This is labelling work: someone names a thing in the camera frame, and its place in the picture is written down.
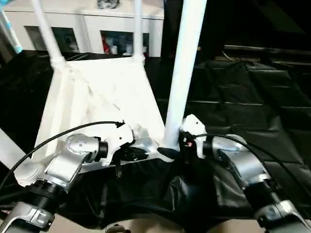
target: white shelf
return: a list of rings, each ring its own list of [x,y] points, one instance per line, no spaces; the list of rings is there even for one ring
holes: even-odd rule
[[[142,18],[164,19],[163,0],[143,0]],[[108,17],[134,17],[134,0],[120,0],[116,9],[98,9],[97,0],[42,0],[46,13],[108,16]],[[33,12],[30,0],[15,0],[6,5],[6,12]]]

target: black cable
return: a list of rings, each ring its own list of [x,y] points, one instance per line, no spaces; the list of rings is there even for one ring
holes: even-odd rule
[[[10,177],[10,175],[16,170],[16,168],[18,168],[19,165],[21,165],[22,162],[24,162],[28,157],[30,157],[34,152],[36,152],[38,149],[40,149],[41,147],[43,147],[44,145],[46,145],[47,143],[53,141],[54,139],[57,139],[61,136],[64,136],[65,134],[68,134],[72,131],[75,130],[79,130],[81,128],[85,128],[91,125],[100,125],[100,124],[115,124],[117,127],[121,126],[124,123],[120,123],[120,122],[116,122],[116,121],[97,121],[97,122],[92,122],[92,123],[88,123],[88,124],[84,124],[84,125],[80,125],[77,126],[75,128],[72,128],[70,130],[66,130],[62,133],[59,133],[51,138],[49,138],[48,140],[40,143],[38,146],[36,146],[34,149],[32,149],[29,153],[27,153],[26,155],[24,155],[24,157],[22,157],[10,170],[9,172],[6,174],[6,176],[4,177],[4,179],[2,180],[1,184],[0,184],[0,191],[2,190],[6,180]]]
[[[87,201],[87,203],[88,203],[89,208],[91,209],[92,214],[93,214],[96,218],[101,219],[101,217],[98,216],[98,214],[95,212],[95,210],[94,210],[94,208],[93,208],[93,206],[92,206],[92,204],[91,204],[91,202],[90,202],[90,200],[89,200],[89,198],[88,198],[87,195],[86,195],[86,201]]]
[[[275,155],[271,154],[270,152],[266,151],[265,149],[255,145],[254,143],[249,143],[246,144],[236,138],[233,138],[231,136],[227,136],[227,135],[222,135],[222,134],[211,134],[211,133],[204,133],[204,134],[199,134],[199,135],[194,135],[194,138],[197,137],[222,137],[222,138],[226,138],[232,141],[235,141],[239,144],[241,144],[242,146],[244,146],[245,148],[247,148],[250,152],[252,152],[258,159],[259,161],[261,161],[264,165],[265,162],[258,156],[258,154],[256,152],[254,152],[254,150],[252,149],[255,148],[257,150],[262,151],[263,153],[269,155],[272,159],[274,159],[286,172],[287,174],[296,182],[296,184],[311,198],[311,193],[309,192],[309,190],[307,188],[305,188],[300,182],[299,180],[292,174],[292,172],[282,163],[282,161],[280,161]]]

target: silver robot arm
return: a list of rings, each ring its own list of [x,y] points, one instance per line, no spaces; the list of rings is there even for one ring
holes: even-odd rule
[[[133,141],[133,132],[127,124],[118,127],[105,141],[80,133],[69,136],[62,151],[52,158],[36,182],[27,187],[28,194],[0,225],[0,233],[47,231],[82,164],[100,161],[103,166],[108,166],[113,154],[122,145],[130,145]]]
[[[189,115],[184,119],[180,131],[184,135],[206,133],[204,124],[194,115]],[[227,136],[247,144],[238,135],[228,134]],[[204,140],[198,139],[194,139],[198,157],[205,158],[204,149],[206,149],[215,160],[226,164],[253,207],[259,225],[267,232],[311,233],[311,227],[294,204],[285,197],[260,160],[246,147],[233,140],[217,136],[208,142],[206,137]],[[188,147],[192,146],[191,140],[189,141],[187,137],[184,138],[184,142]]]

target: white pvc pipe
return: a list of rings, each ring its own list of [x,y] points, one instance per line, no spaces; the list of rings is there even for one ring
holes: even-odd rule
[[[134,58],[144,60],[142,53],[142,0],[135,0],[134,17]]]
[[[11,169],[25,153],[0,129],[0,161]]]
[[[167,111],[164,147],[178,150],[181,126],[207,0],[184,0],[173,80]]]
[[[25,153],[18,145],[0,129],[0,161],[11,169]],[[17,182],[22,186],[27,186],[35,182],[37,175],[42,171],[43,166],[39,163],[33,163],[30,158],[27,158],[14,171]]]
[[[52,29],[49,26],[48,20],[43,12],[41,1],[32,0],[32,4],[35,10],[35,15],[39,22],[39,28],[40,28],[44,43],[50,55],[51,66],[56,67],[57,65],[62,65],[65,62],[65,59],[60,53],[60,50],[57,45],[54,34],[52,32]]]

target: black plastic sheet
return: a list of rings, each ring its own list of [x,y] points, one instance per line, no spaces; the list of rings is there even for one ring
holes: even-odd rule
[[[83,59],[100,57],[105,58],[86,54]],[[145,68],[165,120],[173,61],[150,58]],[[23,150],[35,143],[51,77],[45,53],[24,51],[0,70],[0,82],[9,80],[0,84],[0,93],[7,100],[0,127]],[[209,61],[193,71],[185,115],[195,114],[208,133],[235,133],[268,150],[311,192],[309,78],[310,71],[304,69]],[[310,196],[272,158],[258,153],[309,218]],[[81,174],[59,214],[87,228],[155,214],[188,231],[195,225],[197,232],[205,232],[224,219],[252,218],[253,211],[221,164],[210,155],[200,160],[190,151],[187,160],[181,154],[170,164],[152,160],[122,166],[119,179],[114,168]]]

